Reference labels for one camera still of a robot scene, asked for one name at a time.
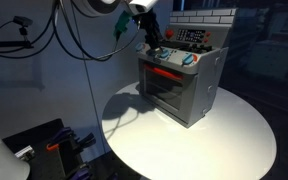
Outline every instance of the toy stove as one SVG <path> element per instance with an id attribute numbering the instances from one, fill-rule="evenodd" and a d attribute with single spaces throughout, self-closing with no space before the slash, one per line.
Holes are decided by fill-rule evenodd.
<path id="1" fill-rule="evenodd" d="M 218 11 L 173 12 L 160 55 L 149 55 L 148 44 L 136 46 L 140 94 L 186 128 L 206 115 L 216 96 L 235 9 Z M 230 21 L 221 21 L 220 12 Z"/>

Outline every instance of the white round table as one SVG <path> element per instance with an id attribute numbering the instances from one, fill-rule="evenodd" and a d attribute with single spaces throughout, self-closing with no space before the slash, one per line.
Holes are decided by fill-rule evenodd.
<path id="1" fill-rule="evenodd" d="M 107 103 L 106 140 L 129 167 L 153 180 L 255 180 L 276 157 L 272 129 L 247 102 L 218 88 L 213 108 L 189 129 L 126 86 Z"/>

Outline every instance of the oven handle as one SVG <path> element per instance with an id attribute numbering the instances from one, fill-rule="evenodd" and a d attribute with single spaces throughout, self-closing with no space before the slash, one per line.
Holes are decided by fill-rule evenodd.
<path id="1" fill-rule="evenodd" d="M 183 80 L 183 76 L 182 75 L 178 75 L 178 74 L 173 74 L 171 72 L 167 72 L 163 69 L 160 69 L 160 68 L 157 68 L 157 67 L 151 67 L 147 64 L 144 64 L 144 68 L 146 70 L 149 70 L 149 71 L 152 71 L 156 74 L 159 74 L 161 76 L 164 76 L 164 77 L 167 77 L 167 78 L 170 78 L 170 79 L 173 79 L 173 80 Z"/>

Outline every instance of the gray oven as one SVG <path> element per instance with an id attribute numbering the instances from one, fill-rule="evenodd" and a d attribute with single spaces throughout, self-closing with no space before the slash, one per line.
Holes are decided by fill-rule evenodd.
<path id="1" fill-rule="evenodd" d="M 184 127 L 204 117 L 216 96 L 231 25 L 171 23 L 162 55 L 148 55 L 149 45 L 140 43 L 140 94 Z"/>

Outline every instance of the oven window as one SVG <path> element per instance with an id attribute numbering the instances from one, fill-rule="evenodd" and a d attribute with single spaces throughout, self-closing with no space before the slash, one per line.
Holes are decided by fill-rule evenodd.
<path id="1" fill-rule="evenodd" d="M 182 84 L 151 71 L 146 70 L 145 74 L 146 93 L 155 96 L 178 110 L 181 105 Z"/>

